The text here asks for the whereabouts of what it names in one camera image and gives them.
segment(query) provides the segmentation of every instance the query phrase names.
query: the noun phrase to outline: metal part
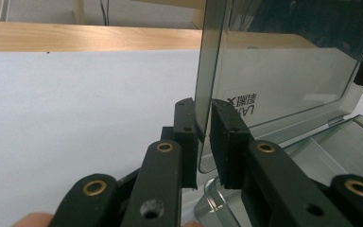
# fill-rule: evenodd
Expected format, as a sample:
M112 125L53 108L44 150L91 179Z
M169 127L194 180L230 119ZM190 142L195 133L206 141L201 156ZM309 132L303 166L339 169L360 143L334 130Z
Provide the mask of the metal part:
M269 143L258 144L256 148L264 153L275 152L275 148Z
M363 183L355 180L347 180L344 185L357 196L363 197Z
M353 174L336 176L328 195L354 226L363 226L363 177Z
M157 146L157 150L163 153L170 152L173 150L173 145L169 143L161 143Z
M197 159L199 129L196 127L196 111L193 98L176 103L173 140L182 146L181 187L197 189Z
M275 150L259 150L264 143ZM278 145L252 142L245 159L250 183L258 184L271 209L268 226L352 226Z
M172 151L158 150L162 144L170 144ZM182 147L174 141L159 141L148 147L122 227L179 226L181 160Z
M211 150L219 179L227 189L240 189L244 181L243 152L254 139L249 128L223 100L213 99L211 115Z
M79 180L61 202L50 227L106 226L114 223L119 211L116 180L108 175L94 174Z
M107 184L102 180L88 182L82 188L86 196L96 196L105 191Z

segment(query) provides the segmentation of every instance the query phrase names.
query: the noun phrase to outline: glass panel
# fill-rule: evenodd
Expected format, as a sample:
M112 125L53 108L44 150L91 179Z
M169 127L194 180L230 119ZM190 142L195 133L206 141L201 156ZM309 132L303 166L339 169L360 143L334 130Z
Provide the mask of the glass panel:
M305 174L326 185L339 174L363 177L363 116L308 137L288 148Z
M225 6L225 20L217 21L220 49L212 56L217 64L206 69L214 71L205 75L211 83L198 83L199 96L230 101L255 138L275 143L353 110L363 91L352 83L363 60L363 1L234 0ZM204 36L201 51L209 42ZM200 70L210 67L204 63ZM209 131L209 98L197 103L199 123ZM201 165L207 166L200 170L208 171L215 165L203 147Z
M204 195L197 203L194 214L204 226L251 226L241 190L227 190L218 177L204 185Z

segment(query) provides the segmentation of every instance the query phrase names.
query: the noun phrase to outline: transparent plastic sheet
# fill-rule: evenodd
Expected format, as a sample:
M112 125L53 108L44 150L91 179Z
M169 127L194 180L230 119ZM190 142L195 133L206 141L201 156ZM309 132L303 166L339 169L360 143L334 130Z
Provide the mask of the transparent plastic sheet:
M208 1L203 34L196 103L207 132L211 97L230 101L255 138L282 143L349 114L363 92L353 84L363 2ZM215 168L211 155L204 143L201 172Z

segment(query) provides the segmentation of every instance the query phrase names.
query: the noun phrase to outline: screw hole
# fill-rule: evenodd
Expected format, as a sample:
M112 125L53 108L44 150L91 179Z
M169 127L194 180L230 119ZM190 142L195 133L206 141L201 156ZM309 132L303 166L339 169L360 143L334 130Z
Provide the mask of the screw hole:
M305 210L310 213L311 215L321 217L323 216L323 210L320 209L317 205L314 204L308 204L305 207Z
M88 182L82 188L86 196L96 196L105 191L107 184L102 180Z
M160 218L164 214L164 204L157 200L146 201L140 207L140 214L145 219Z
M157 150L160 152L169 152L173 150L173 145L169 143L161 143L157 146Z
M264 152L264 153L271 153L275 151L275 148L272 145L269 144L258 144L257 145L257 149L259 149L260 151Z
M363 183L355 180L347 180L344 185L357 196L363 197Z

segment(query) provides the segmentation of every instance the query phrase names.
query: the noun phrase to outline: wooden surface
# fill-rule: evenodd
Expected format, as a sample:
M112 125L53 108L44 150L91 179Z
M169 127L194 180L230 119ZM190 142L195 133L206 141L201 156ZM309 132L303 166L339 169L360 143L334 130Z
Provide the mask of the wooden surface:
M200 30L0 22L0 51L198 49Z

